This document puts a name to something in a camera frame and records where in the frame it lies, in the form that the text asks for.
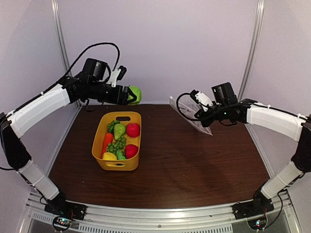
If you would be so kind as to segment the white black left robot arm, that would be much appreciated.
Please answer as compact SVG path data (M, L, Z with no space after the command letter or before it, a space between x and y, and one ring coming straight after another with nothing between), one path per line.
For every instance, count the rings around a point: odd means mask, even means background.
M106 63L88 58L77 75L66 73L21 107L0 115L0 143L10 169L51 202L51 208L60 216L70 211L70 205L46 172L34 162L23 138L46 118L78 100L96 100L114 105L129 105L136 101L138 98L129 86L117 83L124 77L127 68L115 67L105 79L107 69Z

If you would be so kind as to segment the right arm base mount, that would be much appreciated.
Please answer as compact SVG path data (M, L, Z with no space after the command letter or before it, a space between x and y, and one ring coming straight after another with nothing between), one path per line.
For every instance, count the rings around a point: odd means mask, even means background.
M237 202L232 206L235 219L249 218L253 216L263 215L273 211L274 206L271 200L266 198L254 198L247 202Z

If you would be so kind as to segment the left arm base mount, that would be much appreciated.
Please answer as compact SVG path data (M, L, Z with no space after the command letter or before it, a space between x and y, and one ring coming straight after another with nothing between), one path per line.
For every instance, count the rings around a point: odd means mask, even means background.
M48 200L44 211L54 215L66 217L68 219L84 220L86 206L84 204L69 202L64 199Z

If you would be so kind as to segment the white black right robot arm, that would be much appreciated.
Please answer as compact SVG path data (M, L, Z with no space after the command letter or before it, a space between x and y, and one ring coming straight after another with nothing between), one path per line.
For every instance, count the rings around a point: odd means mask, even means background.
M296 144L293 156L279 171L266 181L253 195L249 210L260 214L268 201L311 171L311 118L289 113L257 100L238 100L231 83L212 87L214 99L201 91L193 90L191 98L200 106L195 119L203 127L225 121L229 125L243 123L279 134Z

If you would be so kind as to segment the clear zip top bag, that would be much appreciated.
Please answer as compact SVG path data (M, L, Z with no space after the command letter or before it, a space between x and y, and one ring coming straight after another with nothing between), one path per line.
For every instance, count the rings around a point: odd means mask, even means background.
M210 127L203 127L200 121L190 121L186 119L185 117L183 117L177 109L176 99L173 96L170 96L169 104L184 120L186 120L196 130L198 130L201 133L205 133L207 135L213 136ZM194 100L189 96L181 97L181 99L179 100L178 106L181 112L185 116L187 116L188 118L193 118L193 119L194 119L195 113L197 113L201 109L200 106L196 104Z

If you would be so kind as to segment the green toy cabbage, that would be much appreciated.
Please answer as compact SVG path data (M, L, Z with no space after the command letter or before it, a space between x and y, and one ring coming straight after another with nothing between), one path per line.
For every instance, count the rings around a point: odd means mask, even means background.
M130 101L129 105L139 104L142 99L141 90L136 86L129 86L129 89L131 90L132 94L134 94L134 96L131 95L131 93L128 95L128 101Z

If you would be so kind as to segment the red toy apple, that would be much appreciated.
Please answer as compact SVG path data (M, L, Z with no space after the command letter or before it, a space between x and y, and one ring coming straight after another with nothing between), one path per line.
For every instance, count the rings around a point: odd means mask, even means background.
M131 137L135 138L140 135L140 125L137 123L130 123L126 127L126 134Z

